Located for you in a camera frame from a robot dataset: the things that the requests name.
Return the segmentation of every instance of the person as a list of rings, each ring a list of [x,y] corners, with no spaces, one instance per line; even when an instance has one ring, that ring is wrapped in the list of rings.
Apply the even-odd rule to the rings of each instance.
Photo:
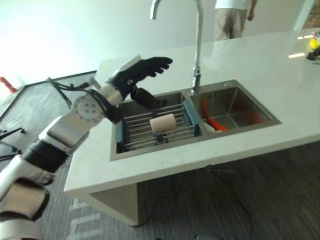
[[[257,0],[216,0],[214,40],[227,40],[242,37],[246,16],[249,21],[255,17]]]

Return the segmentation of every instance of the faucet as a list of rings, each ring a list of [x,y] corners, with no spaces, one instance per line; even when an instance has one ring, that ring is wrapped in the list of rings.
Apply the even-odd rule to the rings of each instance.
[[[157,8],[161,0],[153,0],[151,9],[150,9],[150,19],[156,19]],[[196,47],[195,47],[195,60],[193,70],[193,78],[192,78],[192,89],[191,92],[196,94],[200,90],[200,53],[201,53],[201,38],[202,38],[202,29],[203,29],[203,21],[204,21],[204,10],[202,7],[201,0],[195,0],[196,7],[198,10],[197,14],[197,23],[196,23]]]

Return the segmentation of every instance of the khaki pants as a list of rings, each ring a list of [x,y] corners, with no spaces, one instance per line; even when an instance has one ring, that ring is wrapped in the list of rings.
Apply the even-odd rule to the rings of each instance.
[[[242,37],[247,10],[217,8],[215,10],[214,40],[227,40]]]

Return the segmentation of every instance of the double sink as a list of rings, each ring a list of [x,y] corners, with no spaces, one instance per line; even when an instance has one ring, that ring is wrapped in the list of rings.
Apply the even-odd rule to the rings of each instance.
[[[132,100],[119,105],[124,119],[113,126],[111,160],[150,153],[185,144],[239,134],[279,124],[269,112],[236,80],[201,86],[199,93],[190,89],[156,95],[167,100],[166,107],[148,111]],[[216,131],[207,125],[207,117],[227,130]],[[149,120],[173,114],[176,129],[153,135]]]

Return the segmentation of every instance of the black cable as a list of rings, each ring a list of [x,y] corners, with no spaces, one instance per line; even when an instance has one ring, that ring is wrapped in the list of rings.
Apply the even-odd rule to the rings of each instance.
[[[249,238],[249,240],[251,240],[252,239],[253,230],[254,230],[253,222],[252,222],[251,216],[250,216],[248,210],[246,209],[245,205],[240,201],[240,199],[237,196],[237,194],[236,194],[235,190],[233,189],[233,187],[227,181],[225,181],[224,179],[222,179],[219,175],[217,175],[215,173],[212,165],[208,165],[207,168],[210,169],[210,171],[216,176],[217,179],[219,179],[221,182],[225,183],[229,187],[229,189],[232,191],[233,195],[235,196],[236,200],[239,202],[240,206],[243,208],[243,210],[247,214],[247,216],[249,218],[249,221],[250,221],[250,238]]]
[[[63,87],[63,88],[61,87],[61,89],[65,90],[65,91],[80,91],[80,92],[85,92],[85,93],[89,94],[98,103],[98,105],[101,108],[101,110],[103,111],[104,115],[106,115],[105,108],[102,106],[100,101],[90,91],[83,89],[83,88],[74,87],[73,85],[68,86],[68,87]]]
[[[63,99],[65,100],[66,104],[68,105],[69,108],[71,108],[72,106],[72,102],[69,100],[69,98],[67,98],[67,96],[62,92],[62,90],[64,91],[80,91],[80,92],[85,92],[87,94],[89,94],[99,105],[99,107],[101,108],[101,110],[103,111],[104,115],[106,116],[106,110],[103,107],[103,105],[101,104],[101,102],[99,101],[99,99],[97,99],[94,94],[92,94],[92,92],[86,90],[85,88],[89,87],[90,85],[87,82],[82,83],[79,86],[74,86],[73,84],[71,84],[70,86],[58,83],[53,81],[50,77],[48,77],[47,81],[60,93],[60,95],[63,97]]]
[[[178,194],[182,191],[182,189],[184,188],[185,184],[186,184],[186,174],[184,174],[183,182],[182,182],[181,186],[179,187],[178,191],[176,191],[176,192],[174,192],[174,193],[172,193],[172,194],[170,194],[170,195],[159,196],[159,197],[155,200],[155,202],[154,202],[154,204],[153,204],[153,207],[152,207],[152,209],[151,209],[151,212],[150,212],[149,216],[146,218],[146,220],[145,220],[144,222],[138,224],[138,225],[129,225],[129,227],[132,227],[132,228],[140,228],[140,227],[142,227],[143,225],[145,225],[145,224],[150,220],[150,218],[152,217],[152,215],[154,214],[154,211],[155,211],[155,209],[156,209],[156,206],[157,206],[158,202],[159,202],[161,199],[168,199],[168,198],[171,198],[171,197],[174,197],[174,196],[178,195]]]
[[[47,81],[58,91],[58,93],[61,95],[61,97],[64,99],[66,104],[68,105],[69,109],[71,108],[72,102],[70,99],[61,91],[60,89],[60,83],[54,82],[50,77],[48,77]]]
[[[6,161],[6,160],[9,160],[9,159],[12,159],[16,154],[10,154],[10,155],[3,155],[3,156],[0,156],[0,162],[3,162],[3,161]]]

